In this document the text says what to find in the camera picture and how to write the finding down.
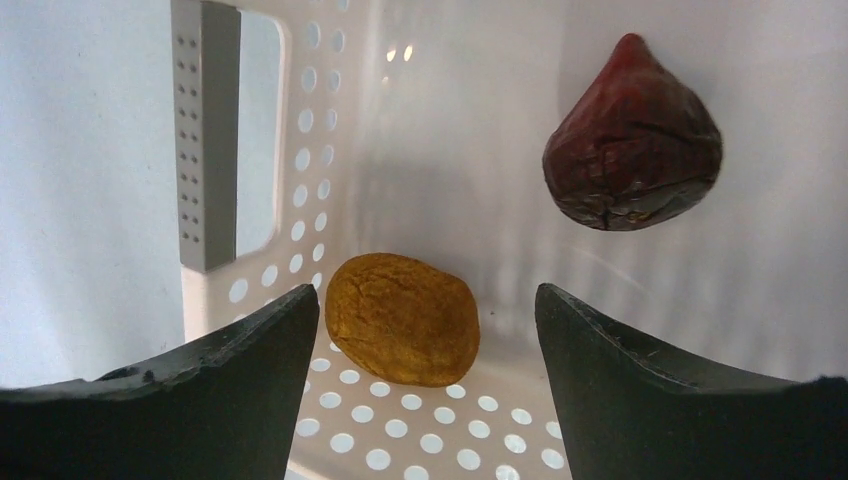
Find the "gray perforated bar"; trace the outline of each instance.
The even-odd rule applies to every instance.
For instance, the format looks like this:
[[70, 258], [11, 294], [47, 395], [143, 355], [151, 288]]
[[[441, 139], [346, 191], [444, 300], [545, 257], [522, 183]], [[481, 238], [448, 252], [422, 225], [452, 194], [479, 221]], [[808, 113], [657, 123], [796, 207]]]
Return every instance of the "gray perforated bar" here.
[[180, 261], [199, 272], [236, 256], [241, 14], [171, 0]]

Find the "yellow-brown toy potato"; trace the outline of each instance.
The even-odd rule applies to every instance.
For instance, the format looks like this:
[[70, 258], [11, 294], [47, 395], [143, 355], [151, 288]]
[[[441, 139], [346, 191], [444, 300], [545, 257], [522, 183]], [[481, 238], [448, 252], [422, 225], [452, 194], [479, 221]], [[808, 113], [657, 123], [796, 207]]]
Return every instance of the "yellow-brown toy potato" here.
[[348, 358], [393, 383], [454, 384], [480, 347], [468, 285], [402, 255], [369, 253], [345, 262], [327, 285], [324, 318]]

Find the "round hole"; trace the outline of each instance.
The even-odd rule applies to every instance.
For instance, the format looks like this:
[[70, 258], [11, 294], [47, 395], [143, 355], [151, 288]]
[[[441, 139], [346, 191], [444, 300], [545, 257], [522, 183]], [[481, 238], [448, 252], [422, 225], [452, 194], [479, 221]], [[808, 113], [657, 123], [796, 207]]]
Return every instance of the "round hole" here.
[[306, 170], [306, 167], [309, 166], [309, 149], [301, 148], [297, 155], [294, 157], [294, 168], [297, 169], [298, 172], [302, 172]]
[[478, 398], [477, 405], [480, 405], [480, 408], [487, 412], [494, 412], [498, 409], [498, 401], [488, 395]]
[[298, 422], [297, 427], [295, 427], [295, 431], [301, 437], [311, 437], [318, 433], [318, 430], [320, 429], [321, 424], [314, 418], [305, 418]]
[[333, 51], [342, 53], [342, 50], [344, 50], [344, 33], [341, 30], [333, 32], [333, 38], [330, 40], [330, 43], [333, 45]]
[[318, 403], [324, 408], [336, 408], [342, 404], [342, 397], [336, 392], [327, 392], [321, 395]]
[[413, 465], [403, 471], [403, 480], [430, 480], [430, 474], [424, 467]]
[[368, 464], [371, 470], [385, 470], [392, 463], [392, 457], [389, 455], [389, 452], [381, 448], [376, 448], [368, 452], [368, 455], [365, 456], [365, 463]]
[[326, 372], [330, 368], [330, 361], [326, 358], [316, 358], [312, 360], [312, 370], [316, 372]]
[[312, 249], [312, 261], [318, 262], [322, 258], [324, 258], [324, 244], [319, 243], [318, 245], [315, 245], [315, 248]]
[[456, 461], [459, 466], [466, 470], [477, 470], [480, 468], [480, 455], [474, 450], [463, 448], [456, 454]]
[[333, 435], [330, 439], [330, 448], [336, 453], [347, 453], [353, 450], [353, 437], [346, 433]]
[[521, 480], [521, 475], [512, 466], [501, 465], [495, 470], [495, 478], [498, 480]]
[[327, 226], [327, 214], [321, 212], [315, 217], [315, 231], [320, 232], [324, 230], [324, 227]]
[[371, 395], [374, 395], [375, 397], [385, 397], [391, 390], [392, 389], [387, 383], [374, 382], [371, 384]]
[[262, 272], [262, 285], [266, 287], [270, 287], [277, 281], [277, 266], [276, 265], [268, 265], [268, 268]]
[[465, 389], [462, 388], [462, 385], [451, 385], [445, 389], [445, 392], [447, 392], [449, 397], [457, 400], [465, 397]]
[[421, 450], [424, 450], [427, 453], [435, 455], [441, 452], [444, 446], [445, 443], [438, 435], [428, 433], [421, 437]]
[[315, 22], [309, 22], [306, 26], [306, 43], [312, 48], [317, 48], [321, 43], [321, 28]]
[[473, 435], [475, 438], [488, 438], [489, 434], [492, 433], [492, 430], [489, 428], [489, 425], [486, 422], [481, 420], [472, 420], [468, 424], [468, 433]]
[[344, 384], [353, 385], [359, 381], [359, 372], [356, 370], [345, 370], [339, 374], [339, 380]]
[[448, 407], [439, 407], [433, 412], [436, 421], [442, 425], [450, 425], [456, 420], [456, 414]]
[[300, 85], [303, 87], [303, 91], [309, 93], [315, 90], [315, 85], [318, 83], [318, 74], [315, 72], [315, 69], [312, 67], [306, 67], [303, 70], [303, 74], [300, 76]]
[[392, 438], [403, 438], [409, 427], [406, 426], [403, 420], [389, 420], [386, 422], [386, 434]]
[[414, 393], [407, 393], [400, 399], [400, 404], [403, 405], [403, 408], [407, 410], [418, 410], [421, 408], [421, 397], [415, 395]]
[[309, 191], [306, 190], [306, 185], [298, 185], [297, 188], [294, 189], [294, 197], [292, 197], [292, 203], [294, 203], [295, 207], [302, 207], [304, 203], [306, 203], [306, 197], [309, 195]]
[[530, 412], [523, 408], [514, 409], [512, 411], [512, 419], [520, 425], [530, 425], [533, 421], [533, 417], [530, 415]]
[[325, 121], [327, 125], [327, 130], [333, 131], [336, 129], [336, 122], [339, 120], [339, 114], [336, 113], [332, 108], [327, 110], [327, 120]]
[[312, 122], [315, 120], [312, 115], [312, 110], [305, 108], [300, 111], [300, 114], [297, 116], [297, 128], [300, 129], [301, 132], [307, 133], [312, 130]]
[[524, 453], [527, 451], [527, 442], [518, 435], [510, 433], [504, 437], [504, 445], [512, 453]]
[[306, 233], [306, 224], [303, 223], [303, 220], [294, 222], [294, 225], [292, 225], [292, 240], [295, 242], [300, 240], [304, 233]]
[[342, 86], [342, 74], [339, 73], [338, 70], [333, 70], [330, 72], [330, 76], [327, 79], [327, 87], [331, 92], [335, 93], [339, 91], [339, 88]]
[[333, 163], [333, 155], [335, 155], [336, 151], [333, 149], [332, 145], [327, 145], [324, 147], [324, 150], [321, 151], [321, 162], [324, 166], [329, 166]]
[[326, 178], [318, 184], [318, 199], [324, 200], [330, 196], [330, 181]]
[[243, 278], [239, 278], [235, 282], [233, 282], [233, 286], [230, 287], [230, 302], [238, 303], [244, 300], [244, 297], [247, 295], [247, 280]]
[[545, 462], [545, 465], [553, 468], [554, 470], [559, 470], [565, 466], [565, 458], [563, 458], [559, 452], [551, 450], [550, 448], [546, 448], [542, 451], [542, 461]]
[[368, 423], [374, 419], [374, 410], [371, 410], [371, 407], [360, 405], [350, 412], [350, 416], [356, 423]]
[[545, 424], [545, 430], [554, 438], [562, 440], [562, 430], [559, 428], [559, 422], [548, 422]]
[[289, 271], [291, 273], [297, 273], [300, 271], [300, 267], [303, 266], [303, 255], [297, 253], [295, 254], [291, 261], [289, 262]]

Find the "wrinkled red skin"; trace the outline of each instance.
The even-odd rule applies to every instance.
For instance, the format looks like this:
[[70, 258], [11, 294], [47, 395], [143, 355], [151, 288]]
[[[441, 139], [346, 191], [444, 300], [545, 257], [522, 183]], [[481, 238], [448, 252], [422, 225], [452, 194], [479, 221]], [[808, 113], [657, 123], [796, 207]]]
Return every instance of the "wrinkled red skin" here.
[[542, 164], [566, 216], [632, 231], [699, 203], [722, 155], [721, 133], [698, 96], [629, 33], [551, 135]]

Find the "laundry basket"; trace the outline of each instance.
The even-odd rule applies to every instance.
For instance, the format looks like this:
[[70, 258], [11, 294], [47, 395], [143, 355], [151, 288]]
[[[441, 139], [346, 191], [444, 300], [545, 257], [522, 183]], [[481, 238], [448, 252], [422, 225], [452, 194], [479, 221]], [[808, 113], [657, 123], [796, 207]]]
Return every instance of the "laundry basket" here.
[[[848, 125], [835, 100], [846, 93], [835, 80], [848, 70], [845, 9], [720, 3], [172, 1], [187, 341], [298, 284], [312, 283], [323, 300], [342, 262], [373, 251], [456, 274], [478, 301], [479, 357], [447, 388], [382, 382], [320, 327], [293, 471], [570, 478], [568, 432], [556, 421], [533, 321], [542, 282], [737, 366], [802, 378], [848, 367], [848, 332], [829, 320], [848, 307], [833, 286], [848, 280], [837, 240], [848, 232], [834, 207], [848, 204], [835, 178], [848, 171], [834, 161]], [[239, 10], [276, 21], [284, 48], [275, 229], [236, 258]], [[556, 210], [541, 154], [629, 31], [699, 92], [723, 129], [727, 160], [714, 192], [687, 215], [606, 234]], [[834, 51], [836, 66], [827, 61]], [[780, 118], [783, 109], [792, 116]], [[818, 228], [814, 243], [796, 228], [802, 220]]]

